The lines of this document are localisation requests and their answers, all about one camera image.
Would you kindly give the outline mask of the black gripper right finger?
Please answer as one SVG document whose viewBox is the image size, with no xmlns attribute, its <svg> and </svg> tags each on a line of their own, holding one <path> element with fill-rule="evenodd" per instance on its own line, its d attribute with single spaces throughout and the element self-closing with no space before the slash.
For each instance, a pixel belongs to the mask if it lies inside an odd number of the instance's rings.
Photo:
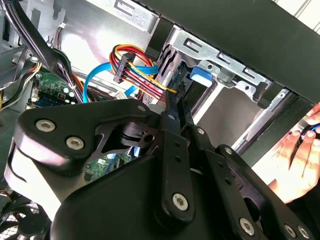
<svg viewBox="0 0 320 240">
<path fill-rule="evenodd" d="M 213 147 L 180 101 L 190 166 L 200 171 L 200 203 L 222 240 L 312 240 L 313 233 L 229 146 Z"/>
</svg>

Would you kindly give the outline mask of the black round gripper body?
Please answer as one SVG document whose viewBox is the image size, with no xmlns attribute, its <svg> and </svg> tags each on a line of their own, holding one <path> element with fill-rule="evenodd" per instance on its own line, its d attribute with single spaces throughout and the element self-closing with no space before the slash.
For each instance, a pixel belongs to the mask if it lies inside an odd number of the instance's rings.
<svg viewBox="0 0 320 240">
<path fill-rule="evenodd" d="M 190 171 L 195 204 L 187 226 L 160 224 L 155 217 L 156 161 L 135 160 L 76 190 L 61 204 L 50 228 L 52 240 L 247 240 L 227 221 L 216 188 Z"/>
</svg>

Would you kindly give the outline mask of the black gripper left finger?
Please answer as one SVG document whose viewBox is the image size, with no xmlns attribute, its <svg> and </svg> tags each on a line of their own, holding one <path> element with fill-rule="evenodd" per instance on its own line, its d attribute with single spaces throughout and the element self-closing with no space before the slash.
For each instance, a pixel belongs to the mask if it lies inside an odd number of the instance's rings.
<svg viewBox="0 0 320 240">
<path fill-rule="evenodd" d="M 175 94 L 166 92 L 165 103 L 159 114 L 133 98 L 27 110 L 17 121 L 13 158 L 36 166 L 36 182 L 47 184 L 60 208 L 89 184 L 83 177 L 89 161 L 138 146 L 143 154 L 129 163 L 148 157 L 156 163 L 156 219 L 188 225 L 195 217 L 188 142 L 181 135 Z"/>
</svg>

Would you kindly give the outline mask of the person's hand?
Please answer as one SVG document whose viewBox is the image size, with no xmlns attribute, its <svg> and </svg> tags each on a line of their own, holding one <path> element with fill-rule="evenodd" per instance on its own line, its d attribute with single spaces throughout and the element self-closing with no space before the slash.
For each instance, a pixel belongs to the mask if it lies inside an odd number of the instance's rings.
<svg viewBox="0 0 320 240">
<path fill-rule="evenodd" d="M 273 157 L 275 177 L 268 186 L 285 204 L 307 194 L 320 179 L 320 140 L 308 131 L 297 147 L 300 136 L 299 131 L 284 136 Z"/>
<path fill-rule="evenodd" d="M 305 116 L 309 125 L 317 125 L 320 123 L 320 102 L 318 102 Z"/>
</svg>

